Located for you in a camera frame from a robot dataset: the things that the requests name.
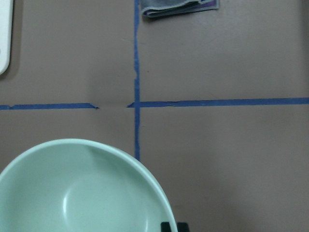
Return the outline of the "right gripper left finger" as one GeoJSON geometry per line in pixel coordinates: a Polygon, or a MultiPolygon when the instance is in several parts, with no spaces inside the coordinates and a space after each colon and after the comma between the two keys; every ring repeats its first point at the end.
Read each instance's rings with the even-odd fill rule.
{"type": "Polygon", "coordinates": [[[171,227],[169,222],[162,222],[160,224],[161,232],[171,232],[171,227]]]}

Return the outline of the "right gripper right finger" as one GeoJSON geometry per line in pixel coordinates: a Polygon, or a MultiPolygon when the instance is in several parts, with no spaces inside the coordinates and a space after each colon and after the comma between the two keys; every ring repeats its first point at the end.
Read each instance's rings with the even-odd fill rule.
{"type": "Polygon", "coordinates": [[[186,222],[177,223],[178,232],[189,232],[189,225],[186,222]]]}

